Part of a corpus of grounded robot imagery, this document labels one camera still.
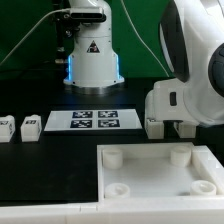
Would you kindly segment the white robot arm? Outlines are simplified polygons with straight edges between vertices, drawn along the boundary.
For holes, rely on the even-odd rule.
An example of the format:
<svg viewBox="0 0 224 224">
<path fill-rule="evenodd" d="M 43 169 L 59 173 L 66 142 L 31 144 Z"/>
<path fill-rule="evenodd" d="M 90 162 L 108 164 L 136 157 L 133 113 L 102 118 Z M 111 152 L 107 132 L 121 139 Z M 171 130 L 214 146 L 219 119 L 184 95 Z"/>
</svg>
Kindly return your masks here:
<svg viewBox="0 0 224 224">
<path fill-rule="evenodd" d="M 65 82 L 105 90 L 124 82 L 111 43 L 111 9 L 104 0 L 69 0 L 78 22 Z M 174 77 L 158 81 L 145 99 L 145 120 L 224 124 L 224 10 L 221 0 L 169 0 L 159 39 Z"/>
</svg>

